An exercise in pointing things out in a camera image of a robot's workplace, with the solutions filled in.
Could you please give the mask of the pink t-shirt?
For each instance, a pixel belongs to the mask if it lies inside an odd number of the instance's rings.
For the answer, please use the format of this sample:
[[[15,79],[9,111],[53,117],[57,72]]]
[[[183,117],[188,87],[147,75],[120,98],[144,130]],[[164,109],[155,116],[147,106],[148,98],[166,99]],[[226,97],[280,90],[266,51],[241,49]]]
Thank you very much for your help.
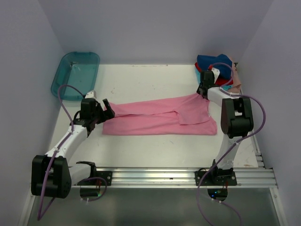
[[[111,104],[115,117],[103,124],[104,135],[217,134],[209,101],[199,94],[127,104]]]

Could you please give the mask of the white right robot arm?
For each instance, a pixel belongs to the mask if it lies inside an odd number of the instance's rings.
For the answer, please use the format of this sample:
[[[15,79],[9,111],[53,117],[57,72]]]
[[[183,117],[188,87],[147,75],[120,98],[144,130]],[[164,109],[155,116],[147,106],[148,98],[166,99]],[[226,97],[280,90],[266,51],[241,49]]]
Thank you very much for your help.
[[[212,70],[200,73],[197,93],[221,107],[221,130],[223,140],[210,170],[195,171],[195,181],[202,186],[237,185],[233,169],[240,140],[253,130],[253,114],[248,97],[228,93],[214,83]]]

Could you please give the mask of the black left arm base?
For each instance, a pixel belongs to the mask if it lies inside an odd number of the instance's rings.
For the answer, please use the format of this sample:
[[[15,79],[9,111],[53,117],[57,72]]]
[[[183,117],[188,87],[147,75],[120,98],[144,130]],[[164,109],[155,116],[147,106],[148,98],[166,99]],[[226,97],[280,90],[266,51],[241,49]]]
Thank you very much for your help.
[[[111,186],[112,171],[97,171],[93,177],[102,178],[106,181],[107,186]],[[85,179],[77,183],[79,186],[104,186],[105,183],[100,179]]]

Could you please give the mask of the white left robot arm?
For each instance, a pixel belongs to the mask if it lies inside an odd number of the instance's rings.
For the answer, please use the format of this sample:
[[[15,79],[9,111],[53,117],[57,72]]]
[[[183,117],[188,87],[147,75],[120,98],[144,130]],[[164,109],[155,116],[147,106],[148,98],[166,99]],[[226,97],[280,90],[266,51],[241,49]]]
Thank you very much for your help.
[[[93,162],[79,161],[74,166],[68,162],[79,146],[89,137],[96,125],[115,117],[110,103],[104,106],[94,98],[84,98],[80,110],[71,118],[70,126],[63,138],[44,155],[32,160],[31,193],[35,196],[66,198],[73,185],[85,182],[92,185],[107,181],[98,176]]]

